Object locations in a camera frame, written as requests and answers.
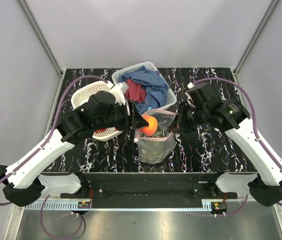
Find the orange fake fruit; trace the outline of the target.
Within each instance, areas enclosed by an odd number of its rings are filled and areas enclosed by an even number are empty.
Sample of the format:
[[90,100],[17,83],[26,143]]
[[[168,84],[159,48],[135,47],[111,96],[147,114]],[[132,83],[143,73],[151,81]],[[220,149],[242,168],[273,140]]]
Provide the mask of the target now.
[[147,137],[151,137],[158,129],[158,120],[151,115],[144,115],[143,118],[147,121],[148,126],[140,128],[138,132],[146,135]]

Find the green fake melon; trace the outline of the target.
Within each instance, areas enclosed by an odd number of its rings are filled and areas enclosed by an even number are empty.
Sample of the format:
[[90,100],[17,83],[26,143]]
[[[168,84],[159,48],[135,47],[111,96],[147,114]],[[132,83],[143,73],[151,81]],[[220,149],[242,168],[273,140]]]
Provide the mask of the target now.
[[139,145],[139,159],[146,164],[161,163],[166,154],[166,147],[163,141],[145,140]]

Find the clear zip top bag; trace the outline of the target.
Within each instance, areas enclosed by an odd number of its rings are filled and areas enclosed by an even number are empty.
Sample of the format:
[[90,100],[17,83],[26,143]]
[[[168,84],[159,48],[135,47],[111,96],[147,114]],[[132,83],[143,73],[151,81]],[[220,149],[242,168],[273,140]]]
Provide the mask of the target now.
[[146,136],[143,133],[138,132],[138,130],[135,131],[133,141],[134,143],[137,144],[138,159],[139,159],[139,152],[140,152],[139,145],[141,144],[141,142],[144,142],[144,141],[164,142],[165,149],[166,149],[166,152],[165,152],[165,158],[166,158],[174,150],[176,146],[175,134],[172,132],[167,132],[167,128],[173,122],[176,114],[174,112],[167,111],[167,110],[151,109],[151,110],[146,111],[142,115],[142,117],[145,115],[155,117],[158,121],[158,127],[157,127],[157,131],[152,136]]

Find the red fake apple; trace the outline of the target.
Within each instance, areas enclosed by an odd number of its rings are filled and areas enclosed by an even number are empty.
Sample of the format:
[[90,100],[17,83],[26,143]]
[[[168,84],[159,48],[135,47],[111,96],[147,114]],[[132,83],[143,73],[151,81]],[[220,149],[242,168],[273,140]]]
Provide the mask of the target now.
[[115,132],[117,129],[115,127],[108,127],[96,130],[96,133],[103,133],[103,132]]

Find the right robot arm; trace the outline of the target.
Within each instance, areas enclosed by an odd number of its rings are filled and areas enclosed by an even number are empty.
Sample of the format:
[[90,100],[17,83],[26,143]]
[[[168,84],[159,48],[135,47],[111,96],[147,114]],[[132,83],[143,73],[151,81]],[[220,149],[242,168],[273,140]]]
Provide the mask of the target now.
[[204,78],[187,85],[188,98],[179,104],[167,131],[191,133],[198,125],[208,124],[234,141],[254,165],[256,173],[221,173],[208,185],[211,197],[237,193],[250,195],[266,207],[280,204],[282,158],[260,134],[253,104],[249,102],[250,110],[247,110],[236,98],[223,101],[210,81]]

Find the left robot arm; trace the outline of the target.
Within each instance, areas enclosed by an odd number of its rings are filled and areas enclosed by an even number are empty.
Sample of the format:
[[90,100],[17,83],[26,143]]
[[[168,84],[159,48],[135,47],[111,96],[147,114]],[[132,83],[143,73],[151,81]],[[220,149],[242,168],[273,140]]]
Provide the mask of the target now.
[[5,199],[9,204],[25,207],[41,196],[88,197],[91,184],[83,174],[49,176],[42,171],[97,130],[112,127],[119,131],[138,130],[148,125],[133,101],[118,103],[115,95],[106,91],[93,94],[54,123],[48,135],[22,159],[10,166],[0,165]]

